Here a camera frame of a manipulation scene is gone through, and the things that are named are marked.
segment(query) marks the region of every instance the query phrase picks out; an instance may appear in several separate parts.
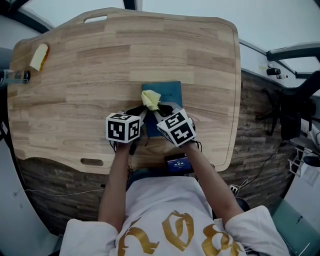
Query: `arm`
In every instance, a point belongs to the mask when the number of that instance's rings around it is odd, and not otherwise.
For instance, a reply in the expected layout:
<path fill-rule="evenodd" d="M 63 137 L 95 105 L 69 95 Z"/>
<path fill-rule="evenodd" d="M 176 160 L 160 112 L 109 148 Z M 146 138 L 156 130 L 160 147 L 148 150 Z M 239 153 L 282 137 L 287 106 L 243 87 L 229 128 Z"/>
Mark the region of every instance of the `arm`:
<path fill-rule="evenodd" d="M 121 231 L 126 211 L 126 186 L 130 144 L 117 144 L 98 213 L 98 222 L 106 222 Z"/>
<path fill-rule="evenodd" d="M 204 195 L 218 218 L 222 218 L 223 225 L 232 217 L 244 211 L 238 205 L 231 189 L 199 151 L 195 143 L 182 145 L 192 168 L 200 181 Z"/>

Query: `wooden table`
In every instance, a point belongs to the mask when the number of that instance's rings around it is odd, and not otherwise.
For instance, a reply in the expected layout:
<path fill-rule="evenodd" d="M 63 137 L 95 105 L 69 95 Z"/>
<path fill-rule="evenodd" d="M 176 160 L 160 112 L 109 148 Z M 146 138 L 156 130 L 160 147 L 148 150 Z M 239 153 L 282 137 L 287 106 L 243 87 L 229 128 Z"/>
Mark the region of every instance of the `wooden table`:
<path fill-rule="evenodd" d="M 84 23 L 107 15 L 104 21 Z M 218 171 L 233 153 L 241 67 L 236 27 L 223 19 L 116 8 L 85 12 L 16 44 L 10 68 L 28 69 L 40 43 L 50 52 L 28 84 L 8 86 L 15 154 L 40 157 L 81 172 L 108 174 L 114 152 L 105 118 L 141 105 L 143 83 L 181 81 L 183 107 L 193 118 L 203 153 Z M 133 168 L 163 165 L 180 152 L 163 137 L 144 136 Z M 81 159 L 101 160 L 102 166 Z"/>

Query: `floor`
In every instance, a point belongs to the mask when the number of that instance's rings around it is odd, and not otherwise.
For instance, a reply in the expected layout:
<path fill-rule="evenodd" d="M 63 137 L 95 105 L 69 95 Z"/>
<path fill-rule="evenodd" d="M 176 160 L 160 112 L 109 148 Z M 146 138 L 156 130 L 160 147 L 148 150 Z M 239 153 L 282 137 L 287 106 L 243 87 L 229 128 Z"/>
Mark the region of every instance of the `floor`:
<path fill-rule="evenodd" d="M 229 168 L 220 172 L 227 184 L 240 185 L 245 179 L 252 180 L 261 170 L 264 161 L 276 152 L 281 143 L 280 126 L 274 135 L 266 135 L 271 121 L 256 122 L 255 117 L 271 110 L 266 95 L 261 90 L 278 89 L 279 86 L 252 74 L 242 72 L 239 124 Z M 250 206 L 264 205 L 269 209 L 285 193 L 293 174 L 288 172 L 288 161 L 294 153 L 292 146 L 279 148 L 264 165 L 261 175 L 242 188 L 239 197 Z M 102 174 L 83 173 L 68 166 L 43 158 L 17 160 L 25 185 L 31 190 L 51 194 L 70 194 L 101 189 L 108 178 Z M 103 191 L 52 196 L 28 191 L 35 210 L 53 234 L 63 234 L 67 221 L 76 218 L 96 221 Z"/>

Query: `gold letter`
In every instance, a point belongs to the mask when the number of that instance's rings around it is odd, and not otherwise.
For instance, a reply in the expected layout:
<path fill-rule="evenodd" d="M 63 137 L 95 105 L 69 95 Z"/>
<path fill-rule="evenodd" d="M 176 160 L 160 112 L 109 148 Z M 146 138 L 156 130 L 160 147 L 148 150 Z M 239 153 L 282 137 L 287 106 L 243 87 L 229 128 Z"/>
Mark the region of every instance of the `gold letter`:
<path fill-rule="evenodd" d="M 125 245 L 126 236 L 136 237 L 142 246 L 143 252 L 146 254 L 153 254 L 155 252 L 155 249 L 158 247 L 159 242 L 157 243 L 150 242 L 146 232 L 144 232 L 141 228 L 132 227 L 138 220 L 140 220 L 140 218 L 133 221 L 130 224 L 129 229 L 120 238 L 119 244 L 118 244 L 118 256 L 124 256 L 126 254 L 125 249 L 128 248 L 128 246 Z"/>
<path fill-rule="evenodd" d="M 240 246 L 235 241 L 232 241 L 232 244 L 229 245 L 229 239 L 230 239 L 229 235 L 224 232 L 215 231 L 214 226 L 216 226 L 216 225 L 210 224 L 209 226 L 206 226 L 203 229 L 203 233 L 206 236 L 206 239 L 202 243 L 202 250 L 203 250 L 205 256 L 217 256 L 219 254 L 219 252 L 221 252 L 222 250 L 226 250 L 230 247 L 231 247 L 231 251 L 230 251 L 231 256 L 238 256 L 239 252 L 243 252 L 241 250 Z M 222 234 L 221 249 L 219 249 L 219 250 L 216 249 L 214 247 L 214 245 L 212 244 L 212 238 L 216 234 Z"/>
<path fill-rule="evenodd" d="M 175 233 L 173 232 L 173 230 L 171 228 L 171 225 L 170 225 L 170 217 L 172 215 L 176 216 L 176 217 L 179 217 L 179 219 L 177 219 L 175 221 L 175 229 L 176 229 L 177 235 L 175 235 Z M 185 221 L 186 229 L 187 229 L 187 232 L 188 232 L 188 240 L 187 240 L 186 243 L 184 243 L 180 239 L 180 237 L 181 237 L 181 235 L 183 233 L 183 228 L 184 228 L 183 221 Z M 194 236 L 194 232 L 195 232 L 195 230 L 194 230 L 194 220 L 192 219 L 192 217 L 188 213 L 180 214 L 176 210 L 171 212 L 169 214 L 169 216 L 162 222 L 162 228 L 163 228 L 163 231 L 164 231 L 165 238 L 172 245 L 177 247 L 182 252 L 190 244 L 191 239 Z"/>

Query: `black cable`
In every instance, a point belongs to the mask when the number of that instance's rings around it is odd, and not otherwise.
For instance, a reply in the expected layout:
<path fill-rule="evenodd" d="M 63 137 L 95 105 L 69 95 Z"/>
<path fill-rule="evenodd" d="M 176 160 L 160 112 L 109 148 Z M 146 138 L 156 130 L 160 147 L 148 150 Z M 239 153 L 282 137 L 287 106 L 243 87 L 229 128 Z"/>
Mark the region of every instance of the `black cable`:
<path fill-rule="evenodd" d="M 284 146 L 286 146 L 286 145 L 292 145 L 292 144 L 287 143 L 287 142 L 282 142 L 282 143 L 280 143 L 280 145 L 276 148 L 275 152 L 274 152 L 272 155 L 270 155 L 270 156 L 263 162 L 262 167 L 261 167 L 261 170 L 260 170 L 260 172 L 257 174 L 257 176 L 255 176 L 255 177 L 254 177 L 251 181 L 249 181 L 247 184 L 243 185 L 242 188 L 244 188 L 245 186 L 249 185 L 251 182 L 255 181 L 255 180 L 259 177 L 259 175 L 262 173 L 262 171 L 263 171 L 263 169 L 264 169 L 264 167 L 265 167 L 266 162 L 267 162 L 270 158 L 272 158 L 272 157 L 278 152 L 278 149 L 279 149 L 279 148 L 282 148 L 282 147 L 284 147 Z"/>
<path fill-rule="evenodd" d="M 319 142 L 318 142 L 318 134 L 320 134 L 320 131 L 315 135 L 315 143 L 320 146 Z"/>
<path fill-rule="evenodd" d="M 202 144 L 200 141 L 194 140 L 194 143 L 196 144 L 196 146 L 198 147 L 198 149 L 202 152 Z"/>
<path fill-rule="evenodd" d="M 287 142 L 287 144 L 288 144 L 288 145 L 291 145 L 291 146 L 294 146 L 294 147 L 300 146 L 300 145 L 298 145 L 298 144 L 297 144 L 297 145 L 294 145 L 294 144 L 291 144 L 291 143 L 288 143 L 288 142 Z M 301 147 L 303 147 L 303 149 L 300 148 L 301 150 L 303 150 L 303 151 L 306 150 L 306 151 L 308 151 L 309 153 L 315 154 L 315 155 L 317 155 L 318 157 L 320 157 L 320 154 L 319 154 L 319 153 L 314 152 L 313 150 L 310 150 L 310 149 L 306 148 L 305 146 L 301 146 Z"/>
<path fill-rule="evenodd" d="M 148 145 L 149 140 L 150 140 L 150 137 L 148 137 L 148 140 L 146 141 L 146 144 L 144 145 L 145 147 Z"/>
<path fill-rule="evenodd" d="M 134 172 L 134 170 L 128 165 L 128 178 L 126 180 L 126 185 L 128 185 L 129 180 L 130 180 L 130 176 L 132 175 L 133 172 Z"/>
<path fill-rule="evenodd" d="M 113 149 L 114 153 L 116 153 L 116 144 L 114 144 L 114 146 L 112 146 L 111 140 L 109 140 L 110 146 Z"/>

